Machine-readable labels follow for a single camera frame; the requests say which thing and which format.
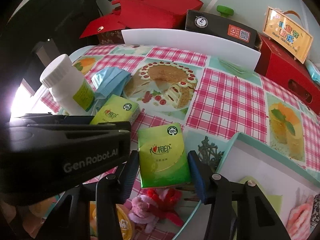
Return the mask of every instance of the tissue package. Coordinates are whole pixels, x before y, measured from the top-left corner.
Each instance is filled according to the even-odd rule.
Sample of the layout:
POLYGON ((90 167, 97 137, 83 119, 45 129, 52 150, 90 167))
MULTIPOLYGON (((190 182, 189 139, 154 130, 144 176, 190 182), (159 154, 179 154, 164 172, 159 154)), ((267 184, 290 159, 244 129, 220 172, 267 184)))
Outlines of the tissue package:
POLYGON ((141 188, 191 181, 179 123, 138 130, 141 188))
POLYGON ((140 108, 138 103, 112 95, 99 112, 97 112, 90 124, 129 121, 132 125, 139 114, 140 108))

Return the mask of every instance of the white plastic bottle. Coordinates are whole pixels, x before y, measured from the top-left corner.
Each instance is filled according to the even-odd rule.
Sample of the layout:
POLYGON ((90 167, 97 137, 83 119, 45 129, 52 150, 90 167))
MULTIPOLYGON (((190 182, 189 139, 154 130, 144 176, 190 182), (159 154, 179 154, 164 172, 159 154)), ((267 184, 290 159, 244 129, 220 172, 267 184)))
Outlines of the white plastic bottle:
POLYGON ((44 69, 40 82, 69 114, 90 115, 94 91, 67 54, 60 55, 44 69))

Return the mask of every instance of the wooden sign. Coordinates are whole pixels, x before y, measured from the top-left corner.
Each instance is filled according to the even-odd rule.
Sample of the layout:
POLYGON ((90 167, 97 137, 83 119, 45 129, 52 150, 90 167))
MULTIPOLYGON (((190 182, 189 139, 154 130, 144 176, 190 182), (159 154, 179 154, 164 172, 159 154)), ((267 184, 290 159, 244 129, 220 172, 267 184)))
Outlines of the wooden sign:
POLYGON ((263 33, 286 48, 301 63, 304 63, 313 37, 287 15, 268 7, 263 33))

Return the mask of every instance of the white board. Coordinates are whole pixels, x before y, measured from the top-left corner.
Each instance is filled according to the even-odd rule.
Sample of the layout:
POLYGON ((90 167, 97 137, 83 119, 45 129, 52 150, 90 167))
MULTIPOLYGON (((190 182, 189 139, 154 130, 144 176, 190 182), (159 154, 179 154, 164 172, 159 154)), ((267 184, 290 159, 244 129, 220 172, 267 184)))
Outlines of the white board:
POLYGON ((220 37, 175 29, 122 30, 126 44, 166 46, 186 49, 227 60, 254 70, 261 53, 220 37))
MULTIPOLYGON (((300 205, 301 201, 305 202, 309 195, 315 196, 320 192, 320 188, 303 176, 239 140, 234 142, 219 173, 232 182, 252 176, 263 186, 266 194, 282 195, 280 219, 284 226, 292 208, 300 205)), ((211 205, 201 204, 180 234, 172 240, 203 239, 210 208, 211 205)))

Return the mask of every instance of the green knob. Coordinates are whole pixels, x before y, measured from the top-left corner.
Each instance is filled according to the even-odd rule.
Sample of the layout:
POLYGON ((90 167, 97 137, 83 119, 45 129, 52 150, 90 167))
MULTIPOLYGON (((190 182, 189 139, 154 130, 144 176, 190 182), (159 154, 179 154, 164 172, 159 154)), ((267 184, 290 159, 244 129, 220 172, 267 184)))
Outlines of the green knob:
POLYGON ((226 18, 228 18, 229 15, 233 15, 233 13, 234 13, 233 9, 226 7, 226 6, 223 6, 223 5, 218 5, 217 11, 220 13, 220 15, 222 17, 226 17, 226 18))

